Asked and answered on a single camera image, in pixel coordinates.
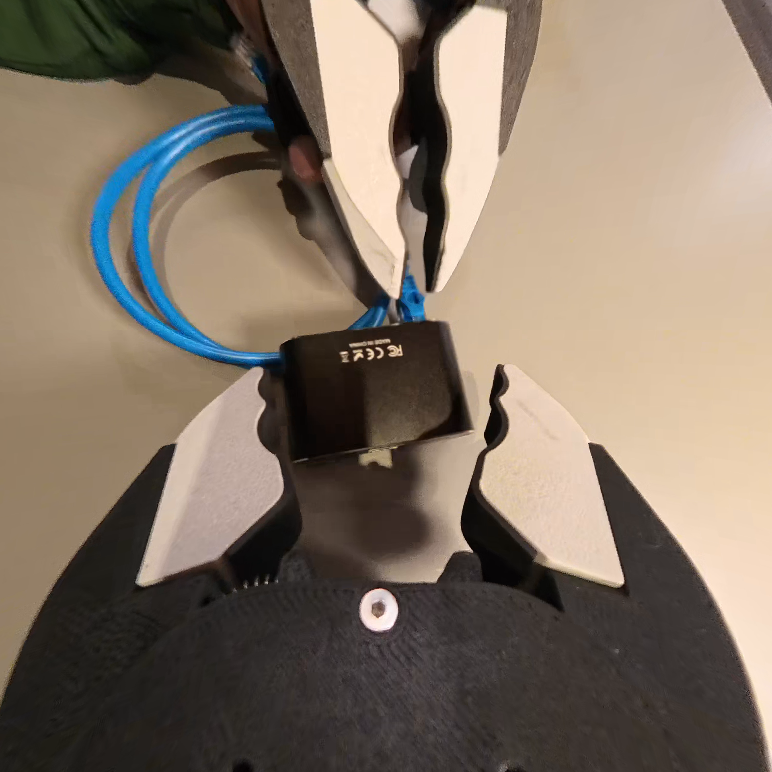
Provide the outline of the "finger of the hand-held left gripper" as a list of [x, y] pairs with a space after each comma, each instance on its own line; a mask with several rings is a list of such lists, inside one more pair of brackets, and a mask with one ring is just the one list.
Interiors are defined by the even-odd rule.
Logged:
[[497, 171], [506, 42], [504, 9], [469, 7], [437, 35], [421, 67], [423, 259], [431, 293], [442, 291], [456, 270]]
[[406, 267], [394, 153], [400, 45], [361, 2], [312, 1], [310, 11], [328, 137], [323, 178], [362, 264], [396, 299]]

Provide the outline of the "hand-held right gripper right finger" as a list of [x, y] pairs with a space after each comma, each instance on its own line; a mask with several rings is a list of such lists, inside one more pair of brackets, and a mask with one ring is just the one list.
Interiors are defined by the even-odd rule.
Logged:
[[499, 364], [463, 504], [482, 579], [558, 604], [555, 577], [618, 591], [624, 572], [586, 433], [525, 372]]

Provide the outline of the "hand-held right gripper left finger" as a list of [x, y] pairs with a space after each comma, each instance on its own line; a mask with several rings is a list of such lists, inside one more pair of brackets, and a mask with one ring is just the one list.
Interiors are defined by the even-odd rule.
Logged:
[[213, 571], [233, 588], [278, 576], [302, 519], [279, 442], [269, 373], [247, 370], [179, 434], [136, 576], [151, 587]]

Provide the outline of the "black ethernet port splitter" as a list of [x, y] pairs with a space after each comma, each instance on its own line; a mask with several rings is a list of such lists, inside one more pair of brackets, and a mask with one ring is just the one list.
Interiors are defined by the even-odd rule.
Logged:
[[318, 333], [295, 337], [280, 352], [294, 462], [473, 430], [449, 323]]

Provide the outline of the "person's left forearm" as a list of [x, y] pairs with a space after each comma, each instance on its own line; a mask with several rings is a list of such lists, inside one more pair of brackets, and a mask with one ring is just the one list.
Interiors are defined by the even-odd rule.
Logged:
[[1, 67], [58, 80], [146, 75], [190, 43], [229, 49], [219, 1], [2, 1]]

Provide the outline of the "person's left hand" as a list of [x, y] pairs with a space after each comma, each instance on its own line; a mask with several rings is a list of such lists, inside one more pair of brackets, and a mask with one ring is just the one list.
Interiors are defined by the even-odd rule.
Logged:
[[323, 160], [316, 141], [310, 135], [301, 135], [289, 142], [287, 158], [294, 177], [305, 185], [323, 182]]

